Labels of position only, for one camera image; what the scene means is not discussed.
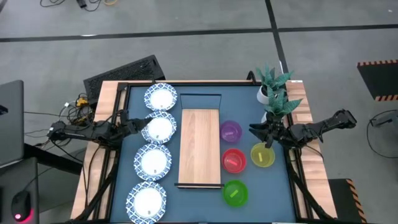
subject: artificial plant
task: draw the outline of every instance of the artificial plant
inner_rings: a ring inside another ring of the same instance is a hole
[[[296,107],[299,106],[303,99],[287,101],[287,97],[284,94],[278,94],[275,97],[274,90],[272,88],[267,89],[269,97],[269,104],[264,105],[264,109],[268,113],[272,113],[275,116],[283,117],[291,113]]]
[[[261,86],[264,93],[267,93],[267,89],[271,88],[275,94],[282,93],[285,91],[281,86],[285,84],[287,80],[292,76],[292,72],[283,73],[275,78],[275,68],[269,70],[266,65],[265,75],[262,74],[260,68],[256,68],[257,74],[261,77]]]

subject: table leg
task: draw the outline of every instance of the table leg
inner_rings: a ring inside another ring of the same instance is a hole
[[[69,172],[71,174],[80,175],[81,168],[83,167],[80,163],[71,161],[64,157],[56,156],[52,153],[41,150],[30,144],[24,144],[24,157],[35,157],[37,162],[46,166],[54,167],[56,169]]]

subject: blue table surface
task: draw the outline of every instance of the blue table surface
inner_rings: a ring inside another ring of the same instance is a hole
[[[261,168],[254,165],[250,159],[250,150],[259,140],[249,132],[249,124],[260,123],[264,115],[263,105],[256,99],[258,86],[174,86],[178,99],[175,106],[168,112],[176,119],[177,131],[165,146],[172,155],[172,167],[169,173],[157,182],[167,193],[166,213],[160,222],[294,222],[294,206],[283,149],[274,142],[275,162],[272,166]],[[128,104],[129,118],[144,118],[152,111],[145,107],[144,93],[147,86],[132,87]],[[195,100],[189,100],[190,94],[221,95],[209,100],[203,100],[196,95]],[[222,196],[222,190],[178,189],[178,163],[180,160],[180,138],[182,106],[192,107],[196,102],[199,108],[206,104],[209,107],[220,107],[220,124],[226,120],[238,122],[243,135],[236,144],[220,140],[220,157],[229,148],[238,148],[246,156],[246,168],[239,174],[226,172],[221,166],[221,182],[238,179],[248,188],[248,201],[239,208],[227,205]],[[134,156],[137,150],[147,144],[141,134],[128,136],[123,141],[119,160],[119,170],[114,189],[111,222],[129,222],[126,213],[126,197],[140,179],[134,171]]]

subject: white plate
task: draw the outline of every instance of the white plate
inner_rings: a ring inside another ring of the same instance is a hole
[[[146,144],[138,149],[134,157],[134,170],[147,181],[163,178],[170,170],[172,156],[164,145]]]
[[[153,111],[167,111],[177,102],[175,88],[167,83],[157,83],[150,86],[144,95],[145,105]]]
[[[155,182],[137,184],[127,196],[126,210],[132,222],[153,224],[166,212],[166,191]]]
[[[165,111],[155,111],[146,118],[153,120],[141,131],[142,137],[153,144],[168,142],[177,130],[177,123],[174,117]]]

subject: concrete floor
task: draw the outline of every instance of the concrete floor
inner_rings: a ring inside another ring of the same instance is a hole
[[[398,21],[393,0],[289,0],[272,1],[272,7],[278,27]],[[39,0],[8,0],[0,12],[0,38],[270,27],[260,0],[120,0],[111,7],[102,4],[96,12],[79,10],[75,1],[42,8]],[[340,108],[358,120],[352,130],[325,134],[321,149],[329,178],[354,180],[369,222],[396,223],[398,163],[370,151],[365,128],[373,115],[398,103],[375,102],[356,63],[397,59],[397,29],[291,32],[280,38],[289,70],[295,70],[292,79],[304,81],[314,120]],[[151,54],[169,80],[242,79],[264,62],[280,70],[271,33],[4,42],[0,83],[24,80],[25,110],[57,114],[66,101],[84,92],[83,79]],[[47,128],[55,120],[27,114],[25,131]],[[398,156],[396,134],[390,126],[370,130],[375,149],[387,155]],[[44,140],[25,139],[31,144]],[[67,150],[78,153],[85,146],[73,141]],[[56,149],[50,152],[62,155]],[[40,223],[69,218],[77,182],[78,177],[57,170],[40,177]]]

